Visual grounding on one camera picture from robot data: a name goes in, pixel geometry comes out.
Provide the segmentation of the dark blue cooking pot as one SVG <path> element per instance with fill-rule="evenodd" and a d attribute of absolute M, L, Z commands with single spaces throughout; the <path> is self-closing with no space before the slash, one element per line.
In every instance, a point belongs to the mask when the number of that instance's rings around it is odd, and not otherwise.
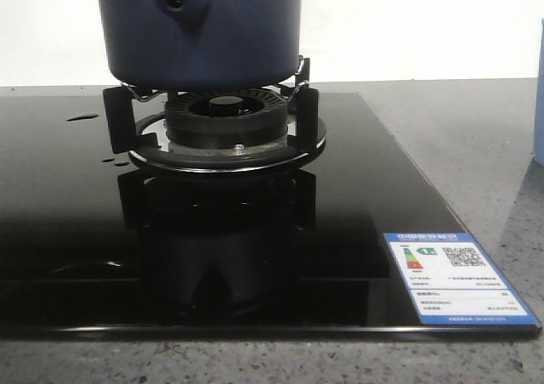
<path fill-rule="evenodd" d="M 302 0 L 99 0 L 111 74 L 135 87 L 238 89 L 299 64 Z"/>

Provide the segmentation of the light blue ribbed cup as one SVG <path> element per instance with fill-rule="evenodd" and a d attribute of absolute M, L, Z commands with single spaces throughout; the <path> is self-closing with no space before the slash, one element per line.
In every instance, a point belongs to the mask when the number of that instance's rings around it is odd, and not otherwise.
<path fill-rule="evenodd" d="M 538 76 L 535 97 L 533 157 L 534 160 L 542 166 L 544 162 L 544 35 L 541 35 L 541 47 L 538 61 Z"/>

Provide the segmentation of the black metal pot support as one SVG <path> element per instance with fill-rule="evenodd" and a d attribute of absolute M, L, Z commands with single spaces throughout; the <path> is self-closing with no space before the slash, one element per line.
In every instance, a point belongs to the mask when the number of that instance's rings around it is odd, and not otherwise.
<path fill-rule="evenodd" d="M 107 88 L 103 100 L 111 148 L 116 154 L 128 153 L 139 166 L 165 172 L 256 172 L 305 164 L 315 159 L 326 144 L 326 125 L 319 117 L 319 92 L 309 85 L 309 70 L 310 60 L 300 57 L 294 86 L 275 83 L 262 88 L 278 93 L 287 102 L 287 131 L 283 136 L 264 144 L 236 144 L 228 149 L 183 146 L 169 139 L 165 105 L 162 112 L 136 120 L 133 102 L 148 102 L 159 96 L 159 91 L 144 91 L 127 84 Z M 184 93 L 170 91 L 167 101 Z"/>

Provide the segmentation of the black round gas burner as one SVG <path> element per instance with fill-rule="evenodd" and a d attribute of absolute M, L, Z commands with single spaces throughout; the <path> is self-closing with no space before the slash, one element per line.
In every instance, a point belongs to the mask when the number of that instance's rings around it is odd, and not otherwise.
<path fill-rule="evenodd" d="M 287 131 L 287 114 L 287 102 L 262 88 L 184 93 L 165 104 L 167 137 L 203 149 L 276 140 Z"/>

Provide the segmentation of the black glass gas stove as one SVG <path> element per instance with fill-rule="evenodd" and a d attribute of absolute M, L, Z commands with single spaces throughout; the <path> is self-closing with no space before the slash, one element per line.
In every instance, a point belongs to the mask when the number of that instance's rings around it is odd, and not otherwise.
<path fill-rule="evenodd" d="M 521 339 L 425 325 L 385 233 L 468 233 L 355 93 L 303 168 L 215 180 L 111 154 L 100 97 L 1 102 L 1 335 Z"/>

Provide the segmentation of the blue energy rating sticker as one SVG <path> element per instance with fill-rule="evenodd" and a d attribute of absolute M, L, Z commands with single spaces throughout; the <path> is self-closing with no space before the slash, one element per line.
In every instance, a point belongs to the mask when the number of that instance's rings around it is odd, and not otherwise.
<path fill-rule="evenodd" d="M 385 233 L 425 325 L 539 325 L 469 233 Z"/>

